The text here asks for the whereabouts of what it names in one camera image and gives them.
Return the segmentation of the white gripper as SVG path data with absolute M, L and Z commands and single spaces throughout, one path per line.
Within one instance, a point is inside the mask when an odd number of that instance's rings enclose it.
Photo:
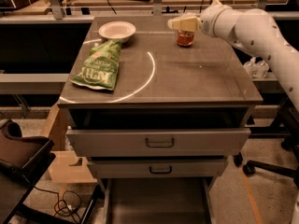
M 167 25 L 170 29 L 187 32 L 195 32 L 200 27 L 205 35 L 215 37 L 214 26 L 216 20 L 222 12 L 228 9 L 231 9 L 231 7 L 224 5 L 219 0 L 213 0 L 212 4 L 201 13 L 200 20 L 194 15 L 181 16 L 170 19 Z

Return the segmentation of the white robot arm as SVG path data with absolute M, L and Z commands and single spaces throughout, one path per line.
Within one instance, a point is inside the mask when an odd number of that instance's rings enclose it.
M 299 110 L 299 52 L 281 34 L 273 17 L 253 8 L 238 11 L 214 0 L 200 15 L 187 13 L 167 22 L 173 30 L 218 37 L 270 66 L 293 105 Z

